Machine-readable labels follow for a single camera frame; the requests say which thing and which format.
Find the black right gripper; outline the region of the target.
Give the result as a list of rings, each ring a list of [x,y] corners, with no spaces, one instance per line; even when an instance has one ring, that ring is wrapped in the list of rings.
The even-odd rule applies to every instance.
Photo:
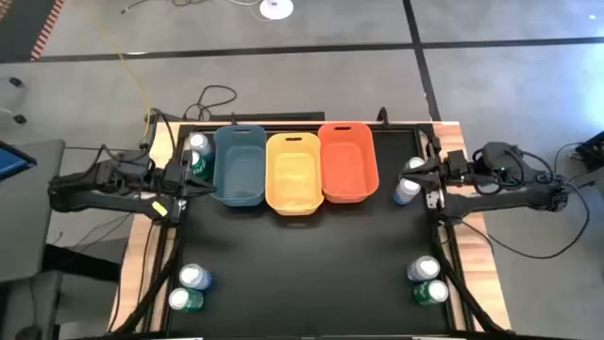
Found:
[[[410,180],[419,185],[439,185],[440,182],[446,184],[448,180],[448,158],[440,159],[436,165],[422,164],[418,167],[407,168],[403,170],[403,173],[407,175],[401,175],[401,179]]]

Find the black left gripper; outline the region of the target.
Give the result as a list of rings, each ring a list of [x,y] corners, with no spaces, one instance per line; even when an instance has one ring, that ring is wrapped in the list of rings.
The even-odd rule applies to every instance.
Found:
[[[211,183],[197,177],[190,178],[188,165],[180,165],[177,174],[177,193],[179,195],[208,195],[216,191]]]

